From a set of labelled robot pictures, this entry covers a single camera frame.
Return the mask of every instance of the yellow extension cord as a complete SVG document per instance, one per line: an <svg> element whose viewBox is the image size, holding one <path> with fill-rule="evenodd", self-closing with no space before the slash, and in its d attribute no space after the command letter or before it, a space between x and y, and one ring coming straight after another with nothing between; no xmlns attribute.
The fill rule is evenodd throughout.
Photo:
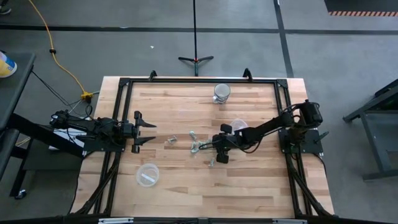
<svg viewBox="0 0 398 224"><path fill-rule="evenodd" d="M51 36L50 30L49 30L49 27L47 26L47 23L45 22L45 20L44 20L42 14L40 13L40 11L36 8L35 4L34 4L31 0L29 0L29 2L31 3L31 5L33 6L33 8L35 9L35 11L36 11L37 14L40 16L40 18L42 19L42 21L43 21L43 23L44 23L45 29L47 30L47 33L49 34L51 50L55 50L55 49L54 49L54 44L53 44L53 42L52 42L52 36ZM59 62L58 62L58 60L57 60L57 58L56 58L56 56L55 56L55 53L52 52L51 54L52 54L52 58L54 58L54 62L55 62L62 70L64 70L64 71L67 72L71 77L73 77L73 78L76 80L77 84L79 84L79 86L80 86L80 88L81 88L81 90L82 90L82 92L83 92L83 94L80 95L80 96L81 96L81 99L82 99L82 100L87 100L87 99L89 99L89 98L91 99L91 98L93 97L93 93L87 92L87 91L83 88L83 85L82 85L82 84L79 82L79 80L76 78L76 76L74 76L71 72L69 72L66 68L64 68L62 65L59 64ZM25 144L25 143L26 143L27 141L29 141L29 140L30 140L30 138L25 138L24 140L22 140L22 141L20 141L20 142L17 142L17 143L16 143L16 146L21 146L21 145Z"/></svg>

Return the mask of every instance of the light stand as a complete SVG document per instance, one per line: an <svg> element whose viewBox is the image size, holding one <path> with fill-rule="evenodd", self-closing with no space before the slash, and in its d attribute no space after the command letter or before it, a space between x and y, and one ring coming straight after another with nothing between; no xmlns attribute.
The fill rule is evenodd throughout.
<svg viewBox="0 0 398 224"><path fill-rule="evenodd" d="M197 12L196 12L196 0L193 0L193 33L195 39L195 58L186 58L186 57L178 57L179 60L185 60L193 63L195 69L195 76L199 76L199 63L204 60L211 60L214 57L208 56L204 58L198 58L198 49L197 49Z"/></svg>

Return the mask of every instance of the blue and yellow container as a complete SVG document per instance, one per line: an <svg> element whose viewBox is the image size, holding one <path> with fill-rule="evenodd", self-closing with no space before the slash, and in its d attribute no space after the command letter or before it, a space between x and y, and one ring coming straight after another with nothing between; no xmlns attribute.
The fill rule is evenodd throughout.
<svg viewBox="0 0 398 224"><path fill-rule="evenodd" d="M17 70L17 63L0 52L0 78L6 78L15 73Z"/></svg>

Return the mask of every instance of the wooden table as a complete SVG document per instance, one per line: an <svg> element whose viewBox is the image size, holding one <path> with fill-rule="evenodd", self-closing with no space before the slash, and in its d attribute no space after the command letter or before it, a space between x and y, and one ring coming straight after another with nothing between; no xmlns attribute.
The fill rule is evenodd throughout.
<svg viewBox="0 0 398 224"><path fill-rule="evenodd" d="M104 77L95 117L112 117L119 77ZM292 103L307 99L304 81L288 79ZM145 143L140 154L131 153L127 142L119 166L114 195L114 217L228 217L292 218L292 199L285 158L276 134L263 139L253 154L229 152L229 163L208 164L215 151L191 155L194 131L201 141L218 134L220 125L241 118L258 126L277 116L274 88L267 84L230 84L225 105L212 103L214 83L135 83L129 120L139 110L144 120L157 128L141 128L141 136L156 136ZM124 100L121 102L121 119ZM176 136L174 145L167 142ZM83 161L72 211L78 210L98 185L104 154L93 153ZM155 186L144 188L136 171L146 162L159 167ZM318 201L333 213L322 163L311 154L303 155L307 184ZM304 212L301 190L300 207Z"/></svg>

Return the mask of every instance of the table leg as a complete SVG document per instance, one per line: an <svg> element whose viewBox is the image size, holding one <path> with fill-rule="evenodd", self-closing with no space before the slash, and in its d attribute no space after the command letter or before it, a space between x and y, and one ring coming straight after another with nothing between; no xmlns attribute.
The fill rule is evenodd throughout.
<svg viewBox="0 0 398 224"><path fill-rule="evenodd" d="M7 126L15 128L21 133L30 136L33 139L42 141L49 146L56 147L57 149L72 154L74 156L83 158L83 148L54 134L52 131L35 124L28 119L13 113L10 116Z"/></svg>

